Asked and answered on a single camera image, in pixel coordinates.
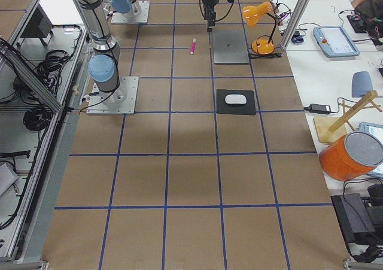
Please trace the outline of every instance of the pink marker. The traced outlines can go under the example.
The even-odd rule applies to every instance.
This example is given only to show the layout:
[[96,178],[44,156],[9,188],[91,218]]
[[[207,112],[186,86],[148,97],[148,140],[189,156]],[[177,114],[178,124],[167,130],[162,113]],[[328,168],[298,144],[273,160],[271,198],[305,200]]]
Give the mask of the pink marker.
[[190,54],[194,53],[195,48],[196,48],[196,39],[193,38],[193,42],[191,43],[191,47],[190,47]]

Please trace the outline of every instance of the computer mouse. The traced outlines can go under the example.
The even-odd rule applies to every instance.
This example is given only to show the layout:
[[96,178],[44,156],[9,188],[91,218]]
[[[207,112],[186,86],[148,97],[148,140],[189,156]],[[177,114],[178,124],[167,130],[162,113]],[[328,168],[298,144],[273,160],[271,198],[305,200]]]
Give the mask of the computer mouse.
[[231,105],[246,104],[246,96],[244,95],[227,95],[225,96],[225,103]]

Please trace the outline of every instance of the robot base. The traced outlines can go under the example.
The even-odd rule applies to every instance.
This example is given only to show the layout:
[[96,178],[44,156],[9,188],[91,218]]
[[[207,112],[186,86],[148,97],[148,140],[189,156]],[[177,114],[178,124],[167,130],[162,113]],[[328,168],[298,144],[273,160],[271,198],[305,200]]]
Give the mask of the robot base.
[[138,16],[135,16],[131,19],[128,19],[124,17],[120,13],[114,13],[111,23],[112,24],[119,24],[119,25],[135,25],[137,23],[147,23],[148,22],[148,17],[149,17],[149,5],[150,2],[144,1],[138,2],[140,7],[141,7],[141,13]]
[[[137,90],[138,90],[138,81],[139,77],[120,77],[120,83],[127,90],[127,97],[121,103],[116,104],[105,104],[100,103],[100,96],[91,96],[89,105],[97,104],[93,107],[87,109],[87,114],[98,114],[98,115],[108,115],[108,114],[134,114],[134,109],[136,105]],[[93,85],[92,92],[98,92],[98,87],[96,84]]]

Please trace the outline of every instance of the blue joint cap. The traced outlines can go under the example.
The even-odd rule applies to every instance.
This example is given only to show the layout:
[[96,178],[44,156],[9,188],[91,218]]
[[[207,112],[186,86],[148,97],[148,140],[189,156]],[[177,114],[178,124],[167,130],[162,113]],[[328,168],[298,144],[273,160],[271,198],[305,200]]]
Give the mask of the blue joint cap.
[[121,14],[126,14],[132,9],[130,0],[112,0],[113,9]]
[[104,83],[113,77],[115,64],[109,56],[99,54],[90,60],[88,70],[95,81]]

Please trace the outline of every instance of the orange bucket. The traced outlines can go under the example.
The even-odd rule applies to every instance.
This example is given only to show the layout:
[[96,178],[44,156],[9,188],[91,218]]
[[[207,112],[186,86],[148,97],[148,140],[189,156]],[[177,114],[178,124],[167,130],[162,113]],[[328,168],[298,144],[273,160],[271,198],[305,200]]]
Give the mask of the orange bucket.
[[354,131],[330,144],[320,153],[319,160],[329,176],[345,181],[383,163],[383,145],[371,134]]

